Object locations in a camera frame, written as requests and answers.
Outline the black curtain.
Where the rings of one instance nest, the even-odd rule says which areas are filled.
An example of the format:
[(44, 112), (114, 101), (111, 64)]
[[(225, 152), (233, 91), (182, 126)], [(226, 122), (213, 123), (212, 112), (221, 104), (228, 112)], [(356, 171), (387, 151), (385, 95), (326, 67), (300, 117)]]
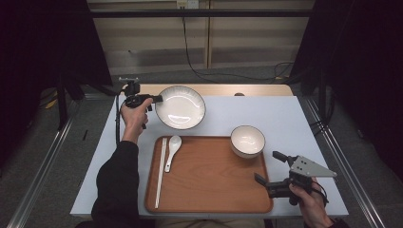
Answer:
[(315, 0), (291, 75), (324, 80), (403, 181), (403, 0)]
[(21, 142), (43, 90), (112, 84), (87, 0), (0, 0), (0, 167)]

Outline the aluminium floor rail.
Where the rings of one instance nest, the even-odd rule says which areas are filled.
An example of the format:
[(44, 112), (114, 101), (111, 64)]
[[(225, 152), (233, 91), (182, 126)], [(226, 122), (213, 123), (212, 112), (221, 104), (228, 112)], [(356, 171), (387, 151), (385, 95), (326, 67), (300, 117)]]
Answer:
[(24, 228), (29, 215), (37, 201), (40, 192), (43, 189), (45, 181), (48, 177), (50, 169), (54, 164), (56, 157), (67, 137), (67, 134), (72, 126), (73, 120), (79, 112), (81, 101), (71, 101), (67, 109), (67, 120), (64, 125), (57, 131), (55, 138), (52, 141), (50, 148), (36, 172), (33, 181), (23, 198), (20, 200), (7, 228)]
[(332, 152), (336, 163), (342, 173), (342, 176), (347, 181), (355, 200), (357, 201), (362, 213), (366, 220), (369, 222), (371, 228), (386, 228), (385, 224), (377, 212), (372, 200), (368, 196), (358, 177), (356, 176), (352, 166), (349, 164), (345, 157), (338, 141), (336, 140), (331, 128), (325, 126), (322, 122), (317, 124), (319, 126), (319, 135), (327, 143), (327, 147)]

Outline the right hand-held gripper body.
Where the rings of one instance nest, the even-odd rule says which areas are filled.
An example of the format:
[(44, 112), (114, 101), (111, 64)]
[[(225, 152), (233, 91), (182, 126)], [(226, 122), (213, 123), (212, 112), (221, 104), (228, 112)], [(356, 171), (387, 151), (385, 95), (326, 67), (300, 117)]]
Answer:
[[(268, 182), (265, 187), (270, 199), (288, 198), (291, 205), (297, 205), (300, 198), (296, 196), (290, 189), (289, 185), (294, 184), (303, 188), (308, 194), (316, 191), (312, 188), (313, 178), (335, 178), (337, 173), (332, 171), (315, 161), (311, 161), (303, 156), (287, 156), (289, 165), (289, 177), (283, 181)], [(324, 204), (328, 203), (327, 193), (322, 186), (321, 196)]]

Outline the white ceramic spoon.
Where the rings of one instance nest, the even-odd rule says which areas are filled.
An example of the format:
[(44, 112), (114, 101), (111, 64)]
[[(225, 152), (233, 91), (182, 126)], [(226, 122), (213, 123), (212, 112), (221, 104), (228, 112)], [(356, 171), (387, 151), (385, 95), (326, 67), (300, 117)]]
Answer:
[(164, 168), (165, 173), (170, 172), (174, 156), (179, 151), (181, 146), (182, 146), (182, 138), (180, 136), (175, 135), (175, 136), (172, 136), (170, 138), (169, 144), (168, 144), (169, 155), (168, 155), (168, 159), (166, 161), (166, 165), (165, 165), (165, 168)]

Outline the black horizontal frame bar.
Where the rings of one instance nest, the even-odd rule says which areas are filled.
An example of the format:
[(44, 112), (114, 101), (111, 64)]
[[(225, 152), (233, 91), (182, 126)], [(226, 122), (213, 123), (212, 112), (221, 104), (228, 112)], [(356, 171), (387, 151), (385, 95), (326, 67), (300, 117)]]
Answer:
[(311, 9), (92, 9), (93, 18), (145, 17), (310, 17)]

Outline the white plate with dark rim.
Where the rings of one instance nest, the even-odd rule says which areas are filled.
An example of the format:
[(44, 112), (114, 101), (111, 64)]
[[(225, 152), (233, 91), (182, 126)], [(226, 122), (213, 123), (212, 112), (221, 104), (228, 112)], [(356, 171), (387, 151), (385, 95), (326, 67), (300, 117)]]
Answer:
[(173, 85), (164, 89), (163, 100), (155, 104), (159, 119), (167, 126), (185, 130), (200, 124), (205, 116), (206, 106), (202, 96), (184, 85)]

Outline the person's right hand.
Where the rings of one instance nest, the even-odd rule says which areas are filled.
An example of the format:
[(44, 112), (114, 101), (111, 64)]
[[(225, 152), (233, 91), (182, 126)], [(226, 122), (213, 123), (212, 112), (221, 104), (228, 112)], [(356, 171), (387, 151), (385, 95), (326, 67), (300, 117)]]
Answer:
[(289, 189), (300, 198), (298, 205), (306, 225), (309, 228), (330, 228), (334, 222), (326, 213), (323, 197), (320, 194), (321, 188), (316, 178), (313, 178), (312, 188), (316, 191), (308, 194), (297, 185), (289, 185)]

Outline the person's left hand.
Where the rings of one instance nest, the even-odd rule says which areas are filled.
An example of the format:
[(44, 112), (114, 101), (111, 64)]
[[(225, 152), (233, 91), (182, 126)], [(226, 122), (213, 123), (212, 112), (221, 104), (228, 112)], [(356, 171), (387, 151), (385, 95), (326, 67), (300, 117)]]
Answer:
[(121, 107), (121, 115), (125, 123), (125, 130), (122, 136), (123, 141), (137, 143), (143, 132), (143, 125), (148, 122), (147, 108), (152, 104), (151, 98), (146, 99), (141, 105), (135, 108), (127, 107), (125, 104)]

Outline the white wall socket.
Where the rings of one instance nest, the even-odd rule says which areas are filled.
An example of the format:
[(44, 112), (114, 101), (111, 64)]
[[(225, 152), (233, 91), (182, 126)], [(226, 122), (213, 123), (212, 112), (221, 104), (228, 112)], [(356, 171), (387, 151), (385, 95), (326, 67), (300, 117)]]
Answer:
[(180, 10), (197, 10), (200, 6), (199, 0), (176, 0), (176, 3)]

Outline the brown wooden tray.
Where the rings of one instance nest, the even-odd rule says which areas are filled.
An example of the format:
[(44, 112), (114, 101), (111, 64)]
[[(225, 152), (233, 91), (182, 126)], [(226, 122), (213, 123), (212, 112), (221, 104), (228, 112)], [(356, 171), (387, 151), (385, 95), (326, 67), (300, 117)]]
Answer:
[(227, 137), (183, 136), (169, 173), (160, 166), (163, 139), (154, 143), (144, 206), (150, 213), (265, 214), (273, 201), (254, 179), (268, 178), (265, 159), (236, 155)]

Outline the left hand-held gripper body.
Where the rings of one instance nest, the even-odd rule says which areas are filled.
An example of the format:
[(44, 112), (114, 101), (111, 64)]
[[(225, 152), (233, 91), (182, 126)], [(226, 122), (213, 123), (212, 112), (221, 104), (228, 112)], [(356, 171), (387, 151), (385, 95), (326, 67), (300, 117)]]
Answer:
[(150, 94), (141, 94), (141, 85), (139, 79), (119, 78), (120, 82), (126, 83), (126, 87), (123, 89), (125, 94), (125, 105), (130, 108), (136, 108), (140, 106), (145, 100), (151, 99), (153, 103), (156, 103), (156, 97)]

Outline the white bowl with dark rim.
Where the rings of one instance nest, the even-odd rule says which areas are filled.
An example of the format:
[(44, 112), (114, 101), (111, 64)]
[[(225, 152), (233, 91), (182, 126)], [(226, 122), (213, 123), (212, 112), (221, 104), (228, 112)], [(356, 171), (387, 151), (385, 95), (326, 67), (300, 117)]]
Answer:
[(231, 132), (230, 145), (232, 151), (239, 157), (253, 159), (263, 151), (265, 137), (254, 126), (240, 125)]

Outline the black metal stand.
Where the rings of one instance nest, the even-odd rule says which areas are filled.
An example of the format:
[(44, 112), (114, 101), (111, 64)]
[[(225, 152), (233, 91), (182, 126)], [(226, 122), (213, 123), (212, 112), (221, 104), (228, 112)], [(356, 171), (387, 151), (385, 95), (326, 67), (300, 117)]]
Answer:
[(320, 70), (319, 74), (319, 84), (318, 84), (318, 111), (319, 117), (322, 124), (325, 123), (326, 119), (326, 76), (323, 69)]
[(66, 101), (66, 89), (63, 82), (63, 77), (59, 76), (59, 81), (57, 84), (57, 102), (59, 110), (59, 126), (58, 129), (61, 130), (68, 119), (67, 114), (67, 101)]

